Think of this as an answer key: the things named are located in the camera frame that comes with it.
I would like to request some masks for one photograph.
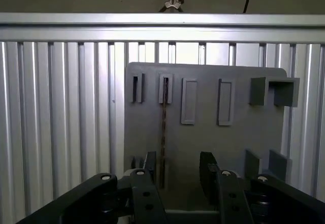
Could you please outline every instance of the black mount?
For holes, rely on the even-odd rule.
[[[215,211],[176,216],[164,209],[155,169],[156,152],[149,152],[144,168],[120,180],[97,174],[18,223],[117,223],[122,216],[136,224],[325,223],[325,203],[269,175],[239,178],[210,152],[201,152],[200,181]]]

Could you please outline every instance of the bolt head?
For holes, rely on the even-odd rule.
[[[265,182],[265,181],[268,180],[268,179],[267,179],[266,177],[264,177],[264,176],[259,176],[257,179],[260,180],[260,181],[262,181],[262,182]]]
[[[102,180],[108,180],[108,179],[110,179],[111,178],[111,176],[103,176],[102,177]]]
[[[221,174],[222,175],[226,175],[226,176],[230,176],[231,175],[231,173],[229,171],[223,171]]]

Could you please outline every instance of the metal rod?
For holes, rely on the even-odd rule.
[[[161,120],[161,145],[160,145],[160,171],[159,186],[165,186],[165,146],[166,146],[166,106],[168,101],[168,78],[164,78],[164,93],[162,103],[162,120]]]

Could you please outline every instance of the corrugated metal wall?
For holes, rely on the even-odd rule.
[[[0,42],[1,223],[96,173],[121,174],[124,68],[133,61],[277,67],[301,78],[299,106],[285,109],[282,153],[293,160],[292,184],[324,200],[314,182],[323,58],[321,44]]]

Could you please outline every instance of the clamp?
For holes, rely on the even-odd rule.
[[[174,8],[179,12],[184,12],[181,8],[181,5],[184,3],[184,0],[169,0],[165,2],[165,5],[159,10],[159,12],[165,12],[167,9]]]

